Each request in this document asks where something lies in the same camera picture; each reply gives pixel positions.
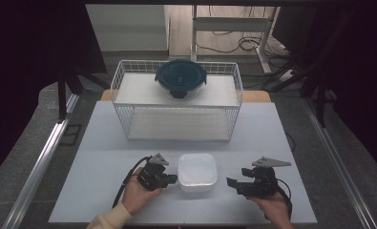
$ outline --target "hand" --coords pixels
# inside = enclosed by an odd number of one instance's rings
[[[264,211],[265,215],[271,220],[272,224],[279,229],[294,228],[289,220],[288,208],[285,200],[280,193],[274,194],[270,198],[246,197],[257,204]]]
[[[162,189],[157,188],[154,191],[148,191],[137,181],[137,175],[142,168],[138,168],[126,184],[123,194],[122,204],[131,215],[138,212],[147,201],[161,194]]]

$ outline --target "white table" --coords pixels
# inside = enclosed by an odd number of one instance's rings
[[[176,174],[178,158],[209,153],[217,162],[218,181],[207,193],[184,193],[169,185],[129,222],[133,225],[252,225],[269,223],[253,202],[226,185],[226,177],[252,181],[241,168],[262,156],[289,161],[275,168],[292,191],[294,223],[317,222],[273,103],[242,104],[230,142],[128,141],[111,102],[97,102],[50,222],[89,222],[111,209],[121,181],[144,156],[161,153]]]

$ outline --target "container lid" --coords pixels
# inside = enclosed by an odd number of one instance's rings
[[[178,181],[183,191],[210,191],[218,180],[216,161],[209,154],[186,154],[178,160]]]
[[[206,83],[206,71],[190,60],[173,60],[163,64],[155,80],[170,92],[190,92]]]

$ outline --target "wire basket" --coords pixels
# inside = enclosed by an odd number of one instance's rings
[[[111,99],[128,139],[229,141],[242,102],[236,63],[197,62],[207,83],[191,100],[170,98],[155,81],[167,61],[122,60],[111,85]]]

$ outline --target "white bowl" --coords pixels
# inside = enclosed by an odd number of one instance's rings
[[[178,160],[179,187],[185,192],[206,192],[218,180],[215,158],[209,154],[186,154]]]

